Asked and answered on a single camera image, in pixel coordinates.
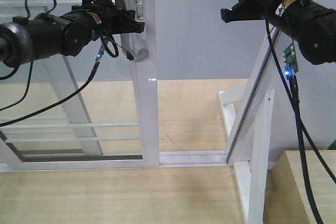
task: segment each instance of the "wooden surface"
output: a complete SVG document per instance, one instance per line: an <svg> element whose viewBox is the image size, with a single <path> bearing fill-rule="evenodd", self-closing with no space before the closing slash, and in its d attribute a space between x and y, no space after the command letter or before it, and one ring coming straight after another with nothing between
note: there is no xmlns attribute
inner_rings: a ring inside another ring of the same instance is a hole
<svg viewBox="0 0 336 224"><path fill-rule="evenodd" d="M159 134L161 151L223 150L227 141L218 92L237 86L247 79L163 80L158 81ZM24 84L1 84L0 107L18 100ZM136 107L131 81L93 82L82 91L93 123L136 122ZM27 98L18 106L1 112L1 116L21 116L41 109L57 98L50 84L32 83ZM65 116L61 106L42 115ZM21 124L68 123L66 119L25 120ZM14 138L74 137L67 133L29 133L8 135ZM97 136L138 136L138 127L97 127ZM19 143L20 150L80 148L79 143ZM102 142L109 154L141 152L137 140Z"/></svg>
<svg viewBox="0 0 336 224"><path fill-rule="evenodd" d="M0 173L0 223L242 224L229 167Z"/></svg>
<svg viewBox="0 0 336 224"><path fill-rule="evenodd" d="M336 186L313 151L307 151L307 162L312 191L324 223L336 223ZM336 173L336 151L321 151L322 156ZM301 169L299 151L286 151L271 171L276 191L288 224L316 223L311 212ZM266 207L273 211L279 204Z"/></svg>
<svg viewBox="0 0 336 224"><path fill-rule="evenodd" d="M218 98L247 79L158 82L161 151L223 150L227 137Z"/></svg>

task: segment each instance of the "wooden floor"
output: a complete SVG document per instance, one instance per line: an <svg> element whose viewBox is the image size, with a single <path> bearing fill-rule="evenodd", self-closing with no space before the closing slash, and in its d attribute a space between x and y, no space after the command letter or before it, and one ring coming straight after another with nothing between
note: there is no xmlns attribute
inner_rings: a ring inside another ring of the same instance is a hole
<svg viewBox="0 0 336 224"><path fill-rule="evenodd" d="M247 79L158 82L161 151L223 150L227 137L219 91Z"/></svg>
<svg viewBox="0 0 336 224"><path fill-rule="evenodd" d="M0 173L3 224L244 223L229 167Z"/></svg>
<svg viewBox="0 0 336 224"><path fill-rule="evenodd" d="M246 82L247 79L224 80L162 80L158 81L159 134L161 151L223 150L227 141L218 92ZM11 104L22 95L24 84L1 84L0 108ZM136 107L131 81L93 82L81 92L93 123L136 122ZM3 111L1 117L16 118L57 101L48 83L33 83L27 98L18 106ZM57 120L25 120L21 124L68 123L61 106L43 113L63 116ZM75 137L74 132L29 133L8 137L44 138ZM138 127L97 127L97 136L137 136ZM77 149L78 142L17 143L19 150ZM140 153L139 140L101 142L106 154Z"/></svg>

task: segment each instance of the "wooden panel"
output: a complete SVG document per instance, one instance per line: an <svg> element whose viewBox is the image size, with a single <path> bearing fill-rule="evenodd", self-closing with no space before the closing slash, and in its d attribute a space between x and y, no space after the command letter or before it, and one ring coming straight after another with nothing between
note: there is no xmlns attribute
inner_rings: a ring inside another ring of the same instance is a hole
<svg viewBox="0 0 336 224"><path fill-rule="evenodd" d="M336 220L336 187L313 151L307 151L312 191L324 223ZM321 151L336 173L336 151ZM286 151L272 170L277 193L288 224L316 223L304 187L299 151Z"/></svg>
<svg viewBox="0 0 336 224"><path fill-rule="evenodd" d="M218 92L247 79L158 82L161 151L223 150L227 137Z"/></svg>
<svg viewBox="0 0 336 224"><path fill-rule="evenodd" d="M0 174L0 223L242 224L229 167Z"/></svg>

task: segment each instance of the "white wooden beam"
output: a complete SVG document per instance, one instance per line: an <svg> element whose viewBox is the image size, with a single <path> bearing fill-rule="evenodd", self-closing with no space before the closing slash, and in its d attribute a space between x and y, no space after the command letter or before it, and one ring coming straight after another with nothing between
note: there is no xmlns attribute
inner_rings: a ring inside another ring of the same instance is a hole
<svg viewBox="0 0 336 224"><path fill-rule="evenodd" d="M274 90L267 90L254 122L247 224L263 223Z"/></svg>
<svg viewBox="0 0 336 224"><path fill-rule="evenodd" d="M244 222L247 223L248 204L250 199L251 170L248 161L235 162L234 169Z"/></svg>
<svg viewBox="0 0 336 224"><path fill-rule="evenodd" d="M228 91L219 92L219 102L225 123L227 137L230 136L237 115L234 102L240 101L243 98L246 85L247 83L243 83Z"/></svg>
<svg viewBox="0 0 336 224"><path fill-rule="evenodd" d="M222 105L228 105L242 100L246 90L246 85L247 82L240 84L234 88L231 88L227 91L220 91L219 92L220 103Z"/></svg>

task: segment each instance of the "white metal frame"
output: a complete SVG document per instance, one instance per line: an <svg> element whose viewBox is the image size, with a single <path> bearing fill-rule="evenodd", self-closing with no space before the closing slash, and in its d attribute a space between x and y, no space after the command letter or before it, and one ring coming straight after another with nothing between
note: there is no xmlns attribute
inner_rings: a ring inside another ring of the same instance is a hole
<svg viewBox="0 0 336 224"><path fill-rule="evenodd" d="M255 115L251 169L248 160L234 163L246 224L263 222L274 95L274 90L266 91Z"/></svg>
<svg viewBox="0 0 336 224"><path fill-rule="evenodd" d="M155 41L155 9L154 0L144 0L146 35L145 43L149 51L148 58L140 63L133 63L134 71L134 91L136 96L136 104L138 110L138 121L140 127L140 139L143 145L143 158L137 160L103 160L103 161L72 161L72 162L22 162L6 145L5 141L0 141L0 156L10 165L13 170L53 170L53 169L92 169L92 168L129 168L129 167L157 167L159 166L159 129L158 129L158 97L156 85L156 41ZM35 3L37 6L43 6L45 0ZM45 60L45 67L50 70L49 62ZM69 87L58 90L69 92ZM121 124L92 124L87 122L70 122L70 124L59 125L38 125L43 128L56 127L72 127L76 126L76 130L90 129L97 126L136 126L137 123L121 123ZM34 125L25 125L24 128L34 128ZM10 125L7 128L21 129L22 126ZM95 136L80 136L76 138L81 140L81 144L90 144L99 141L100 138Z"/></svg>

